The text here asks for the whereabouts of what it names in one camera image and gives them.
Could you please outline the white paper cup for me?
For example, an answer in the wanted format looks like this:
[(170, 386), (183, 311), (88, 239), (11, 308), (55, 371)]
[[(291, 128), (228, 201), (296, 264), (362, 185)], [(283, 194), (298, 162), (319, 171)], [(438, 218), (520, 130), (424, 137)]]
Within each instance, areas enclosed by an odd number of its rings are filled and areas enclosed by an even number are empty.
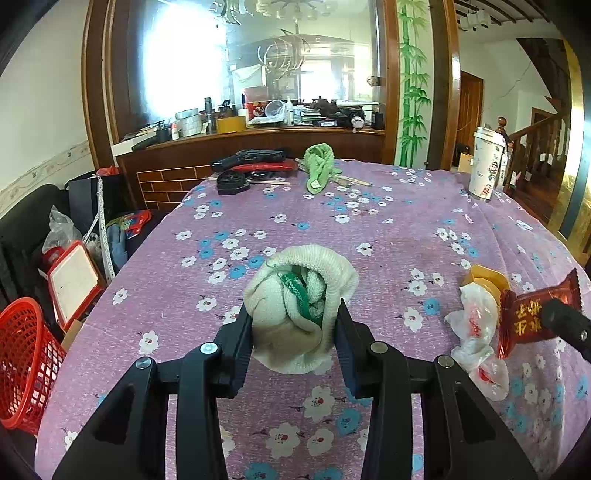
[(507, 165), (507, 143), (504, 136), (492, 129), (478, 127), (474, 133), (474, 155), (469, 193), (489, 201), (498, 187)]

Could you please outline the red plastic basket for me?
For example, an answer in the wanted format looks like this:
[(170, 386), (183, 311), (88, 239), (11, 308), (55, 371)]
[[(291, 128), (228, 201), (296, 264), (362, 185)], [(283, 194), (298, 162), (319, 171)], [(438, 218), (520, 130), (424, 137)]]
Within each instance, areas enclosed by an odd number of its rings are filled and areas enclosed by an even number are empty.
[(66, 352), (29, 297), (2, 311), (0, 335), (1, 424), (36, 436)]

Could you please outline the black key pouch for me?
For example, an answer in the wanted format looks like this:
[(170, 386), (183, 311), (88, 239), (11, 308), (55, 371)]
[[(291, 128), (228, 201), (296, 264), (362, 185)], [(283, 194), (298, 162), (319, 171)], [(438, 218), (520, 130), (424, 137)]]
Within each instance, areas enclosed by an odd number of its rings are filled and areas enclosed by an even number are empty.
[(228, 170), (221, 172), (216, 178), (216, 190), (219, 195), (236, 195), (249, 188), (249, 180), (242, 172)]

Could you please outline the wooden counter ledge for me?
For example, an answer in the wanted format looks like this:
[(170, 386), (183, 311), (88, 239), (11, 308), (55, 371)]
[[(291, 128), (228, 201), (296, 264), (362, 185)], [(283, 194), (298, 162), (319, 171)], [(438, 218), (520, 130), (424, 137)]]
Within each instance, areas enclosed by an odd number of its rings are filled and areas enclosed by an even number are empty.
[(211, 162), (245, 149), (285, 149), (301, 158), (311, 145), (327, 143), (338, 158), (386, 161), (381, 130), (355, 133), (346, 128), (281, 127), (188, 137), (118, 157), (134, 206), (169, 212), (193, 187), (211, 176)]

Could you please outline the black sofa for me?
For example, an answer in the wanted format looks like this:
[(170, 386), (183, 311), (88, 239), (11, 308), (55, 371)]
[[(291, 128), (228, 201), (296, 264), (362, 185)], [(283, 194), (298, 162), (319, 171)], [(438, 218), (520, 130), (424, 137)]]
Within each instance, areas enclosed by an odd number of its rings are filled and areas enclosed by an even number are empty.
[(55, 324), (53, 305), (43, 270), (42, 246), (50, 231), (55, 206), (69, 214), (68, 194), (55, 185), (38, 187), (1, 218), (1, 309), (18, 298), (33, 298), (48, 326)]

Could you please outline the green cloth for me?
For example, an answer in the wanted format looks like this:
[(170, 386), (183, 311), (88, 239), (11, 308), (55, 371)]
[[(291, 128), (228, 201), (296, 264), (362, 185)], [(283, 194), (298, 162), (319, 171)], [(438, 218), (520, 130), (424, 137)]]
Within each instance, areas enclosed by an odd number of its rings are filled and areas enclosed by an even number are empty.
[(321, 193), (332, 177), (342, 173), (335, 167), (335, 154), (327, 143), (308, 147), (304, 152), (304, 166), (308, 169), (307, 190), (313, 195)]

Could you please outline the white plastic bag with red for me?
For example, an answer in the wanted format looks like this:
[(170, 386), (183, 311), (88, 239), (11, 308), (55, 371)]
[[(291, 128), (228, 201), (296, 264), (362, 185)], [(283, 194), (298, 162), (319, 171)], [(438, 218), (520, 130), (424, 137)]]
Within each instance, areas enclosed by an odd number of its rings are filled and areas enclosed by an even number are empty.
[(499, 320), (496, 298), (484, 286), (471, 282), (460, 288), (462, 308), (445, 317), (459, 344), (452, 359), (489, 400), (505, 400), (509, 393), (506, 362), (492, 346)]

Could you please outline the purple floral tablecloth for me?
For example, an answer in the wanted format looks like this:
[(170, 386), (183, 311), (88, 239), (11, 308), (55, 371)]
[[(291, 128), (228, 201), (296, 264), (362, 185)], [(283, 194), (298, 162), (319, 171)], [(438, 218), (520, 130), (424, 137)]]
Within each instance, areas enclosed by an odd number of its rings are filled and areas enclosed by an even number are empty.
[[(318, 244), (360, 275), (353, 320), (405, 355), (433, 360), (457, 345), (445, 315), (459, 310), (469, 267), (504, 274), (516, 293), (554, 286), (577, 267), (584, 315), (590, 281), (567, 248), (515, 200), (468, 196), (446, 171), (337, 162), (369, 186), (329, 185), (311, 195), (305, 176), (217, 195), (196, 186), (166, 215), (104, 292), (77, 334), (53, 387), (35, 469), (51, 479), (63, 455), (134, 360), (184, 356), (235, 321), (242, 292), (284, 248)], [(541, 478), (548, 478), (590, 418), (590, 364), (561, 339), (517, 345), (509, 391), (495, 410)], [(219, 400), (231, 479), (359, 479), (370, 401), (342, 383), (335, 351), (305, 375), (281, 375), (252, 358), (235, 400)]]

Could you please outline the white knitted sock bundle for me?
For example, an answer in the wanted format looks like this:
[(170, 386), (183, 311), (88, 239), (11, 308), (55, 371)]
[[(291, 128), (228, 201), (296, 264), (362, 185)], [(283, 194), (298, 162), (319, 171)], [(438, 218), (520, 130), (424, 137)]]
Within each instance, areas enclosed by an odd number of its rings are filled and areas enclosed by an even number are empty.
[(290, 246), (264, 260), (243, 292), (254, 357), (281, 374), (320, 367), (334, 347), (339, 307), (359, 281), (345, 256), (322, 245)]

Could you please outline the dark red snack packet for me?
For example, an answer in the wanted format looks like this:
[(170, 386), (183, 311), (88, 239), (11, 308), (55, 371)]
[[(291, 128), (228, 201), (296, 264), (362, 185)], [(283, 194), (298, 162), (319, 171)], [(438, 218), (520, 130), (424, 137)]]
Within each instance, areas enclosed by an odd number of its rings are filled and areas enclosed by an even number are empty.
[(517, 344), (534, 343), (556, 337), (542, 323), (543, 307), (557, 300), (581, 311), (578, 273), (572, 269), (558, 285), (517, 295), (507, 290), (501, 295), (501, 320), (498, 327), (497, 356), (507, 359)]

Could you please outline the black red folded umbrella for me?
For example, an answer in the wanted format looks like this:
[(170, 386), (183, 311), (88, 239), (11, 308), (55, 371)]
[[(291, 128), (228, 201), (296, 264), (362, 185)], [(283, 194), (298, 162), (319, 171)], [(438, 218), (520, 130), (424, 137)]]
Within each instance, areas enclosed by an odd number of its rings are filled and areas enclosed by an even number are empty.
[(297, 162), (287, 158), (283, 150), (245, 149), (233, 155), (211, 162), (215, 173), (224, 171), (249, 172), (290, 172), (297, 169)]

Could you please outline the red framed white board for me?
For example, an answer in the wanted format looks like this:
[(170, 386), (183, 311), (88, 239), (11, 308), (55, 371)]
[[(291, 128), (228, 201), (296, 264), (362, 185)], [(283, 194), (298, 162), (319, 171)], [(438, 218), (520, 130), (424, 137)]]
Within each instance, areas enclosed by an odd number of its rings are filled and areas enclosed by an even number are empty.
[(105, 281), (84, 244), (75, 241), (50, 268), (48, 286), (57, 322), (67, 332), (104, 291)]

